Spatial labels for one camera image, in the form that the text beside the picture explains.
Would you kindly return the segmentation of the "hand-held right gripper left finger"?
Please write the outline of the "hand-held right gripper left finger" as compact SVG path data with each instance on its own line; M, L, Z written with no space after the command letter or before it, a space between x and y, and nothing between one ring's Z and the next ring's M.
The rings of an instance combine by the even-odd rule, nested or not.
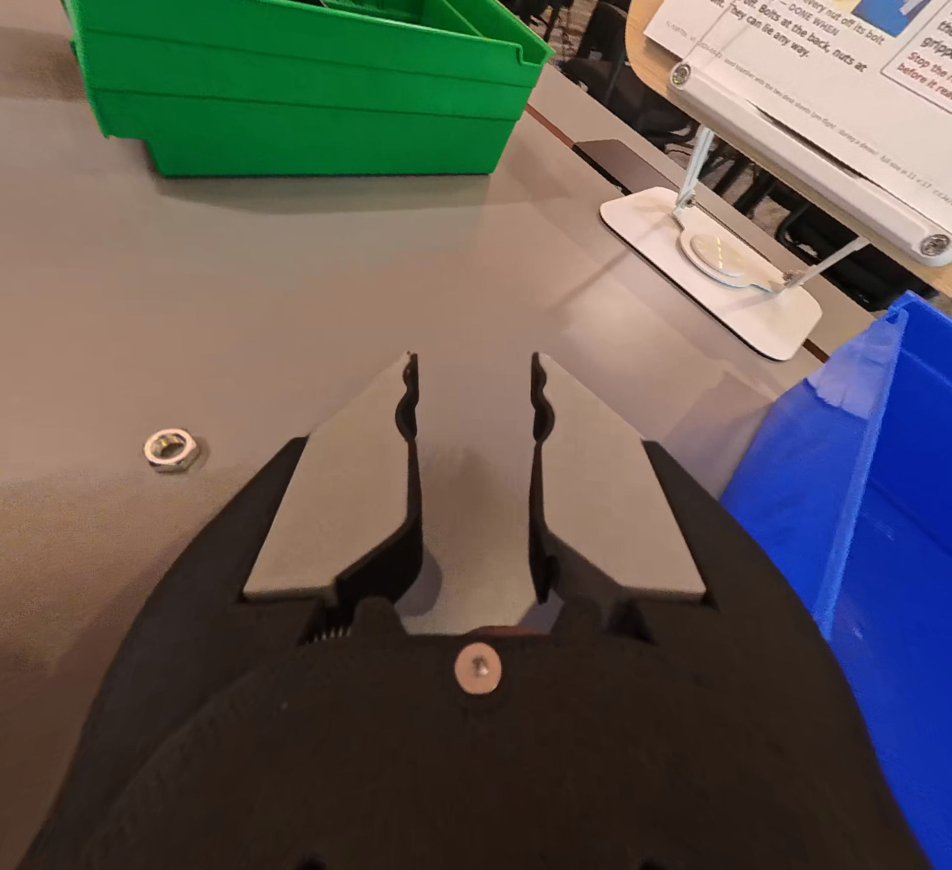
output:
M419 370L405 352L307 436L244 585L249 600L396 602L422 568Z

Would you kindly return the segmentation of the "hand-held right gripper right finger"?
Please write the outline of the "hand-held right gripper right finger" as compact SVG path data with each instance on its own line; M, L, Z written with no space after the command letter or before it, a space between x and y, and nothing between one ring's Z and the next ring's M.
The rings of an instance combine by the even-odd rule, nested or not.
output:
M554 359L530 366L537 602L700 602L706 585L640 433Z

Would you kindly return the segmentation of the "printed instruction sheet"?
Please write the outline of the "printed instruction sheet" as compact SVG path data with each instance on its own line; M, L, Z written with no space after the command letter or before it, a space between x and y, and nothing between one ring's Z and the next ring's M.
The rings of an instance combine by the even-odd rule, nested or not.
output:
M646 36L950 227L951 0L664 0Z

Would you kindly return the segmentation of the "steel bolt with nut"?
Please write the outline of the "steel bolt with nut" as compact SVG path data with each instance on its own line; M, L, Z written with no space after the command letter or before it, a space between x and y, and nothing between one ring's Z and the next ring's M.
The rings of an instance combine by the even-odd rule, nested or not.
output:
M149 466L159 473L184 473L200 458L197 439L183 428L166 428L152 434L143 445Z

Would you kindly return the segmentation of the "blue plastic bin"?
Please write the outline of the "blue plastic bin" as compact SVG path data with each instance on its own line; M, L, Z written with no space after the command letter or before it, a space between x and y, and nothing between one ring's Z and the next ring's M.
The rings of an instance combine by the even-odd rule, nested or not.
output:
M774 403L720 501L831 646L951 867L951 322L908 293Z

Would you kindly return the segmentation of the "black flat desk plate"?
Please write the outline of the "black flat desk plate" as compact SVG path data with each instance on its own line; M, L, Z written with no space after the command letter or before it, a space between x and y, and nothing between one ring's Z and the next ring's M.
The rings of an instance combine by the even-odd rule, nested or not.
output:
M580 140L573 143L572 152L624 196L656 187L674 193L681 189L681 183L673 182L618 139Z

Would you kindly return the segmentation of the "green plastic bin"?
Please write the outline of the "green plastic bin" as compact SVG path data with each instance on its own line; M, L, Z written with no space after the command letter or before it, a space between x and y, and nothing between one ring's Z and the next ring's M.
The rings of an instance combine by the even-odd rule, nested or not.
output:
M553 51L497 0L61 0L106 137L165 177L484 175Z

